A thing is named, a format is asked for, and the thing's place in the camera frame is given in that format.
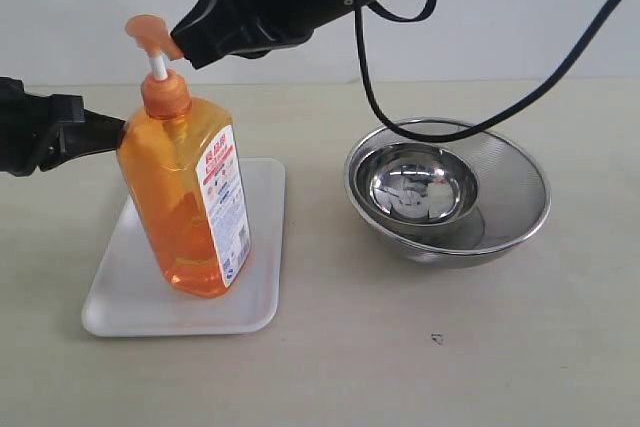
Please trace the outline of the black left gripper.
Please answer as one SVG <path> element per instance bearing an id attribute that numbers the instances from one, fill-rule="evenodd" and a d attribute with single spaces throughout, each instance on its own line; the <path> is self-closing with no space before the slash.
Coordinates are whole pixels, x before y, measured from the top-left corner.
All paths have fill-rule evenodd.
<path id="1" fill-rule="evenodd" d="M 41 96 L 22 81 L 1 79 L 1 170 L 26 177 L 82 157 L 115 151 L 123 119 L 84 111 L 80 96 Z"/>

